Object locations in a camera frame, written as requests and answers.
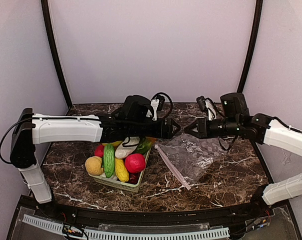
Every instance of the marble tabletop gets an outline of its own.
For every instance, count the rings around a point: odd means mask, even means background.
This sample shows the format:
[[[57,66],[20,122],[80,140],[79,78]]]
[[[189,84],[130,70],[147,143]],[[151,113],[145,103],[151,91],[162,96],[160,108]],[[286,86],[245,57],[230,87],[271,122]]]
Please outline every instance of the marble tabletop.
[[[77,104],[68,115],[109,113],[119,106],[117,103]],[[196,103],[176,103],[171,114],[182,129],[204,116]],[[139,192],[121,191],[98,184],[87,174],[85,160],[93,156],[97,145],[91,142],[52,144],[42,169],[58,203],[129,212],[201,210],[247,203],[255,189],[267,183],[250,142],[237,139],[233,148],[219,157],[189,191],[181,186],[155,149],[150,153]]]

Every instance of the white wall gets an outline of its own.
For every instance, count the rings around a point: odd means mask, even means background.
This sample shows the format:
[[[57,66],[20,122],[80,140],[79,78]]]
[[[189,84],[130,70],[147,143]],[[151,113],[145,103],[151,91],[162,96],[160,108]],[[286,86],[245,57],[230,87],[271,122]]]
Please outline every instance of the white wall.
[[[277,116],[302,130],[302,0],[264,1],[244,94],[251,114]],[[275,181],[302,172],[302,158],[260,149]],[[302,196],[291,204],[302,233]]]
[[[40,0],[0,1],[0,140],[22,110],[65,114],[45,33]],[[10,137],[3,146],[9,159]],[[41,160],[47,146],[37,148]],[[6,239],[16,204],[28,189],[16,168],[0,160],[0,240]]]
[[[74,103],[167,92],[218,101],[236,91],[255,0],[51,0]]]

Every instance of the white cable tray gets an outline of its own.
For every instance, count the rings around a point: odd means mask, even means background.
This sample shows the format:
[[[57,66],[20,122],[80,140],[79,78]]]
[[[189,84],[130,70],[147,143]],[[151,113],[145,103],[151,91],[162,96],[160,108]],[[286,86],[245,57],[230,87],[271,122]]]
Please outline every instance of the white cable tray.
[[[37,228],[49,231],[54,234],[64,235],[62,233],[63,224],[57,222],[51,222],[38,218],[36,216],[30,216],[25,214],[23,222]],[[219,228],[215,230],[196,231],[192,233],[181,233],[181,234],[131,234],[131,233],[117,233],[117,232],[106,232],[96,231],[92,229],[85,229],[85,233],[88,235],[90,240],[218,240],[221,238],[229,237],[229,228]],[[86,237],[74,237],[77,239],[85,240]]]

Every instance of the basket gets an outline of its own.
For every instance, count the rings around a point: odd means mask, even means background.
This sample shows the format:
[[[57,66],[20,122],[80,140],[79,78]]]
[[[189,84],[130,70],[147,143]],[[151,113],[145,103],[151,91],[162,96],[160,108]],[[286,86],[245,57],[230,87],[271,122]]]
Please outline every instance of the basket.
[[[151,149],[148,150],[148,152],[144,154],[145,165],[147,164],[147,160],[149,159],[150,152],[151,152]],[[139,180],[138,180],[137,184],[130,184],[130,183],[127,183],[127,182],[121,182],[121,181],[109,179],[109,178],[106,178],[106,177],[103,177],[103,176],[93,176],[93,175],[90,175],[90,174],[89,175],[91,177],[93,177],[94,180],[97,183],[100,183],[100,184],[103,184],[103,185],[106,185],[106,186],[111,186],[113,188],[122,189],[122,190],[130,191],[130,192],[132,191],[134,193],[137,193],[140,189],[140,186],[141,186],[144,171],[145,170],[141,171],[141,174],[140,174],[140,177],[139,177]]]

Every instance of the plastic bag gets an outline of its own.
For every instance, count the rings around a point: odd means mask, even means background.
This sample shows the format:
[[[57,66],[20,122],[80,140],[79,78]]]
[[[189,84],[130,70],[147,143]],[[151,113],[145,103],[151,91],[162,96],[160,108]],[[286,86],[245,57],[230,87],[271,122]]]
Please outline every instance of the plastic bag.
[[[166,145],[158,144],[158,150],[173,174],[179,179],[172,166],[183,176],[184,179],[179,180],[184,186],[185,182],[188,185],[197,183],[210,165],[226,153],[217,138],[197,139],[188,134],[182,134]]]

